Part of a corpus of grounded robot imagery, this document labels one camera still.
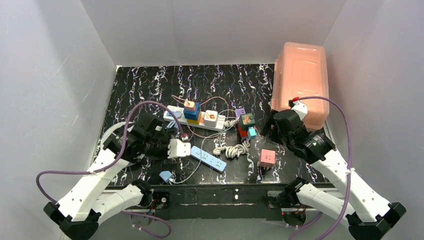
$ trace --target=pink cube socket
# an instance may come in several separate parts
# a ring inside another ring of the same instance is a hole
[[[271,169],[276,164],[276,152],[273,150],[262,149],[260,151],[260,159],[257,162],[259,167],[263,167],[266,170]]]

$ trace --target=pink plastic container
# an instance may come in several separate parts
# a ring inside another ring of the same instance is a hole
[[[271,108],[290,109],[289,100],[295,97],[329,97],[326,52],[323,46],[286,42],[275,63]],[[308,99],[308,113],[303,119],[310,130],[323,127],[330,113],[329,103]]]

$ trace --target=green cube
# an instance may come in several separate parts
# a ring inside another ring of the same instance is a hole
[[[243,131],[247,131],[249,127],[254,127],[255,123],[255,118],[252,113],[242,114],[238,119],[238,124],[240,124],[241,130]]]

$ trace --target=power socket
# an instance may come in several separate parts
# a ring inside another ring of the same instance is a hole
[[[203,151],[201,153],[201,149],[198,148],[197,146],[193,146],[191,148],[191,156],[199,161],[201,161],[202,163],[208,165],[209,167],[215,169],[216,171],[218,171],[219,173],[224,172],[227,163],[222,161],[221,159],[209,154],[206,151]]]

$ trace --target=marble pattern tabletop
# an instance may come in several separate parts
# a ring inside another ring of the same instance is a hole
[[[274,64],[120,67],[107,106],[102,134],[112,125],[125,121],[130,110],[140,101],[151,100],[166,106],[182,107],[171,98],[172,94],[199,103],[211,97],[221,96],[227,100],[231,109],[244,108],[247,113],[253,113],[256,128],[260,132],[271,111],[273,78]],[[225,109],[224,101],[218,98],[208,102],[202,111],[220,112]],[[140,110],[141,114],[134,120],[136,121],[145,112],[162,117],[164,111],[149,105],[143,107]],[[203,139],[191,134],[187,126],[183,125],[183,129],[189,134],[192,146],[200,147]],[[216,133],[201,128],[195,128],[194,131],[202,136]],[[224,145],[233,146],[239,144],[241,139],[233,128],[221,138],[221,141]],[[217,138],[207,139],[203,149],[211,153],[218,145]],[[265,175],[258,172],[257,168],[261,149],[276,152],[275,166]],[[226,159],[225,154],[222,154],[220,158],[227,162],[222,174],[202,164],[185,184],[287,184],[298,176],[310,182],[326,182],[318,171],[294,156],[286,147],[260,135],[250,141],[248,155]],[[152,185],[164,184],[159,177],[161,171],[170,171],[177,180],[183,180],[192,173],[198,163],[190,156],[159,161],[150,161],[146,158],[141,160],[141,164],[123,169],[110,186],[123,186],[136,179],[144,179]]]

